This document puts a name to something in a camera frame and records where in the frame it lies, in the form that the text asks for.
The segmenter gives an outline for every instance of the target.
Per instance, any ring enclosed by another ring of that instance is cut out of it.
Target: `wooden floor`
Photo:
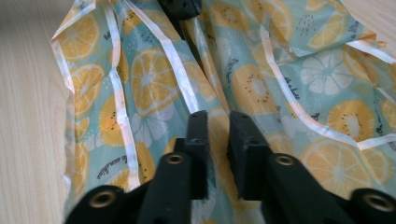
[[[396,1],[343,2],[396,54]],[[67,92],[50,39],[72,4],[73,0],[0,0],[2,224],[63,222]]]

